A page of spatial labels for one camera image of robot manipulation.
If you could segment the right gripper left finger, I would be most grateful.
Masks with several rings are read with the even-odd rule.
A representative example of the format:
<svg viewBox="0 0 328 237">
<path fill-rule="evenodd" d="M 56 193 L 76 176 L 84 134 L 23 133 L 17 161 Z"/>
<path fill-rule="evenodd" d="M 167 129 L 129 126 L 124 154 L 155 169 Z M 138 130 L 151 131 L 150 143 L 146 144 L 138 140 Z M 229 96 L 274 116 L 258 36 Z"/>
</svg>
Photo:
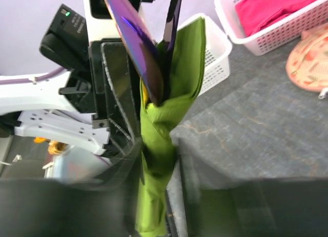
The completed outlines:
<svg viewBox="0 0 328 237">
<path fill-rule="evenodd" d="M 1 180 L 1 236 L 136 236 L 141 140 L 79 183 Z"/>
</svg>

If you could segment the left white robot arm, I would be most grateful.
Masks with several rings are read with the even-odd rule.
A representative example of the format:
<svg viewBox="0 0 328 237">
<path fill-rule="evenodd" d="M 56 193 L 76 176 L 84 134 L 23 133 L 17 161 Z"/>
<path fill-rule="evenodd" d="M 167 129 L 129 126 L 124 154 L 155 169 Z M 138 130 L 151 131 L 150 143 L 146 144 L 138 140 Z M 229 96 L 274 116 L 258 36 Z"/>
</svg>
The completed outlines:
<svg viewBox="0 0 328 237">
<path fill-rule="evenodd" d="M 61 4 L 39 45 L 58 65 L 48 73 L 1 76 L 1 137 L 41 137 L 94 155 L 125 156 L 140 141 L 137 86 L 159 103 L 157 50 L 139 12 L 153 0 Z"/>
</svg>

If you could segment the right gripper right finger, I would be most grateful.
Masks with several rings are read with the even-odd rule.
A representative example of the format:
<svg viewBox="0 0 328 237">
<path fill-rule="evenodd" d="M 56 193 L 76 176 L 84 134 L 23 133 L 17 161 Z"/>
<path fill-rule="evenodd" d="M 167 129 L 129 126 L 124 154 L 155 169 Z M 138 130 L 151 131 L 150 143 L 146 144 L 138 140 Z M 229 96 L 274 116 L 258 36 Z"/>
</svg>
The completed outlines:
<svg viewBox="0 0 328 237">
<path fill-rule="evenodd" d="M 232 178 L 175 146 L 188 236 L 327 236 L 327 178 Z"/>
</svg>

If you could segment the iridescent gold spoon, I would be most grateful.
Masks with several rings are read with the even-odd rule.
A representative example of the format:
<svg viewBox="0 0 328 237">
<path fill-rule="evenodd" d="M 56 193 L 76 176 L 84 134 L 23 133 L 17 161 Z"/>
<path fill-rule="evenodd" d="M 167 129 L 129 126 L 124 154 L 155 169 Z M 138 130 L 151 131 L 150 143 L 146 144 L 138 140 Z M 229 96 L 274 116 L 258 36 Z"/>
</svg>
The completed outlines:
<svg viewBox="0 0 328 237">
<path fill-rule="evenodd" d="M 141 77 L 149 99 L 160 105 L 163 99 L 163 77 L 158 51 L 149 31 L 129 0 L 104 0 L 122 41 Z"/>
</svg>

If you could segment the green paper napkin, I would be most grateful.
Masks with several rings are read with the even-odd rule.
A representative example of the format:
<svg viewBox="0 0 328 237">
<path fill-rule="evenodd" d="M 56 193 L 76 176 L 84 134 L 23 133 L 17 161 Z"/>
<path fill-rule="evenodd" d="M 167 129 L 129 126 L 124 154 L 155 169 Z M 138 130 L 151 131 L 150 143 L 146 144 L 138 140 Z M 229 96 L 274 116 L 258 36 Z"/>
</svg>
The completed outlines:
<svg viewBox="0 0 328 237">
<path fill-rule="evenodd" d="M 162 106 L 146 104 L 140 94 L 143 140 L 136 231 L 140 236 L 166 236 L 166 187 L 176 163 L 170 132 L 198 96 L 204 76 L 206 24 L 197 17 L 177 32 L 170 73 L 171 93 Z"/>
</svg>

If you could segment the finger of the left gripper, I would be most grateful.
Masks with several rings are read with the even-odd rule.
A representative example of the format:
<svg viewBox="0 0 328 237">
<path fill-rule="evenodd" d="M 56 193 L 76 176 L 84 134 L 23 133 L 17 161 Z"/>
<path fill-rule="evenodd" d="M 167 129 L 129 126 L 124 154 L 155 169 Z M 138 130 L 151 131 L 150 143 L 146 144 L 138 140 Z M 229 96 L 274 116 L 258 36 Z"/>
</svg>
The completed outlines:
<svg viewBox="0 0 328 237">
<path fill-rule="evenodd" d="M 109 86 L 105 96 L 111 136 L 123 136 L 128 143 L 134 144 L 139 137 L 139 124 L 135 114 L 125 46 L 121 42 L 103 42 L 100 53 L 104 78 Z"/>
</svg>

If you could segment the iridescent knife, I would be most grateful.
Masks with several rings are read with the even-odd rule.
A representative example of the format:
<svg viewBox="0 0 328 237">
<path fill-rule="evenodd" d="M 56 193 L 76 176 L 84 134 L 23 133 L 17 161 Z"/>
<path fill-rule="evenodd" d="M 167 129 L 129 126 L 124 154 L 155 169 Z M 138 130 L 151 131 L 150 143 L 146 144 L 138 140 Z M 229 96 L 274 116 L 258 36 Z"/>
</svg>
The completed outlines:
<svg viewBox="0 0 328 237">
<path fill-rule="evenodd" d="M 162 40 L 163 48 L 165 49 L 164 66 L 166 67 L 167 71 L 170 70 L 172 64 L 181 2 L 182 0 L 171 0 L 167 13 L 167 19 Z"/>
</svg>

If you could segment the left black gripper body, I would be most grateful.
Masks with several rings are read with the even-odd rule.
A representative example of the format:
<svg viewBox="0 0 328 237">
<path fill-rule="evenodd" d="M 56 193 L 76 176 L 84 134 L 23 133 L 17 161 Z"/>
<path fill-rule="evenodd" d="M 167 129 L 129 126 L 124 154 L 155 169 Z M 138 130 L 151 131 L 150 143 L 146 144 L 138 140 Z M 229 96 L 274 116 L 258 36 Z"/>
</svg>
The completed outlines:
<svg viewBox="0 0 328 237">
<path fill-rule="evenodd" d="M 105 155 L 117 155 L 120 150 L 130 145 L 123 136 L 112 137 L 110 121 L 107 115 L 106 92 L 109 90 L 104 78 L 101 61 L 100 45 L 103 42 L 121 42 L 120 39 L 105 39 L 94 41 L 89 46 L 90 70 L 87 72 L 73 70 L 65 87 L 59 89 L 59 94 L 65 96 L 69 102 L 81 113 L 90 113 L 92 127 L 96 130 L 105 129 L 110 133 L 105 142 Z"/>
</svg>

